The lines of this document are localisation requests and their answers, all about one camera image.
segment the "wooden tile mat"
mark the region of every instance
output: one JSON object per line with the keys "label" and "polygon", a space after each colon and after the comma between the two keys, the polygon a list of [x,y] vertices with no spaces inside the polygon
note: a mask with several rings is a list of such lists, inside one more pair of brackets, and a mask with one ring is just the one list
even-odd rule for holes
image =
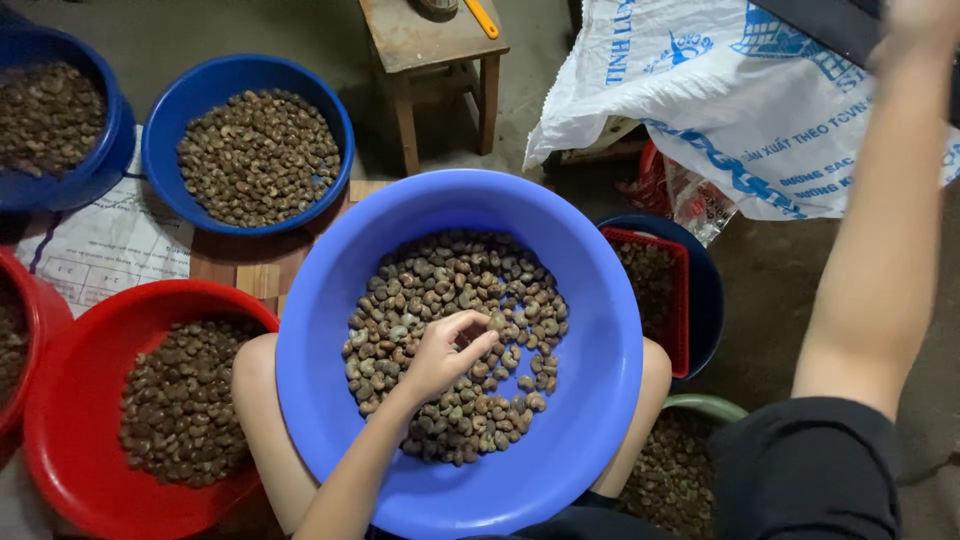
{"label": "wooden tile mat", "polygon": [[190,253],[190,277],[236,287],[280,315],[294,277],[317,238],[353,205],[387,184],[351,180],[324,213],[286,233],[251,237],[197,229]]}

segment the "person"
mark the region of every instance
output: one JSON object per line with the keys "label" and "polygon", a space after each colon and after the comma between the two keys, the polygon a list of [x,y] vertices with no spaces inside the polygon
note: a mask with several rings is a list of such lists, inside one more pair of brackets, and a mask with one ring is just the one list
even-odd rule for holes
{"label": "person", "polygon": [[[900,537],[893,480],[900,392],[924,340],[936,285],[940,167],[960,1],[894,0],[876,61],[872,116],[856,184],[824,270],[791,399],[720,430],[714,537],[794,540]],[[432,323],[406,378],[319,486],[283,426],[276,336],[246,344],[233,400],[283,529],[295,540],[364,536],[380,481],[415,410],[448,388],[495,340],[450,346],[485,317]],[[603,475],[576,505],[510,538],[658,539],[663,531],[610,510],[669,386],[669,361],[645,341],[633,422]]]}

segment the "black shorts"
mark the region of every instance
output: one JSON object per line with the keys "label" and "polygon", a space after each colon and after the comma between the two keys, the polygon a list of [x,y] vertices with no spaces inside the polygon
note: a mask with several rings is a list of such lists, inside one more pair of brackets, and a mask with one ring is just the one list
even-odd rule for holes
{"label": "black shorts", "polygon": [[[894,449],[893,424],[867,406],[833,398],[768,405],[710,441],[718,505],[714,538],[900,538]],[[615,512],[614,505],[615,500],[588,492],[557,516],[508,538],[676,538]],[[372,538],[395,537],[376,531]]]}

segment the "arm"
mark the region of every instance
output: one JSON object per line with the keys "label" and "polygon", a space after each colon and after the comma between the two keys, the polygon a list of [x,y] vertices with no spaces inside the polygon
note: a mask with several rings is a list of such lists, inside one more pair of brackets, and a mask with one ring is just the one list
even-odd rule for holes
{"label": "arm", "polygon": [[897,415],[930,322],[940,241],[940,163],[960,9],[898,0],[847,214],[820,281],[793,396]]}
{"label": "arm", "polygon": [[490,317],[461,311],[431,323],[403,381],[383,400],[367,425],[317,491],[294,540],[356,540],[363,538],[380,491],[383,475],[394,457],[413,414],[444,392],[498,339],[486,332],[462,352],[453,343]]}

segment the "stool leg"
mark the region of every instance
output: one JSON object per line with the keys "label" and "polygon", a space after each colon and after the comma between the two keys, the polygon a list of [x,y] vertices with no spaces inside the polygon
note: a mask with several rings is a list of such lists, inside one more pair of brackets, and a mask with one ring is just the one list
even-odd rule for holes
{"label": "stool leg", "polygon": [[417,156],[417,132],[414,130],[414,104],[410,95],[410,79],[403,73],[397,73],[390,79],[394,94],[396,122],[400,127],[400,144],[403,145],[403,165],[407,176],[420,172],[420,158]]}
{"label": "stool leg", "polygon": [[480,155],[493,151],[493,131],[496,126],[496,98],[500,84],[500,57],[484,57],[480,60],[480,91],[483,106],[480,108]]}

